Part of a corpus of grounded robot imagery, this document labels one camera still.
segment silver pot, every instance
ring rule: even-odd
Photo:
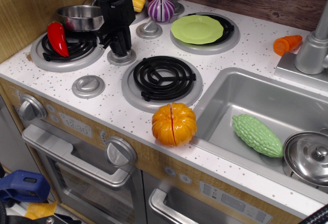
[[[70,31],[96,31],[104,23],[100,7],[93,5],[65,6],[57,10],[57,17]]]
[[[328,135],[295,133],[284,143],[283,157],[288,176],[328,193]]]

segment red chili pepper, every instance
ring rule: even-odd
[[[61,56],[69,56],[63,25],[58,22],[50,23],[47,32],[52,48]]]

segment green bitter melon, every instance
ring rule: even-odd
[[[233,116],[236,134],[255,151],[269,157],[282,157],[283,146],[280,139],[257,118],[242,114]]]

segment black robotic arm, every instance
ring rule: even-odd
[[[125,56],[131,50],[131,33],[129,26],[135,20],[132,0],[97,0],[104,24],[96,32],[100,43],[110,46],[113,53]]]

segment silver faucet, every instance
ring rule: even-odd
[[[316,31],[307,36],[297,54],[295,67],[305,74],[319,74],[328,67],[328,1]]]
[[[296,54],[285,52],[275,75],[328,91],[328,1],[318,26],[305,39]]]

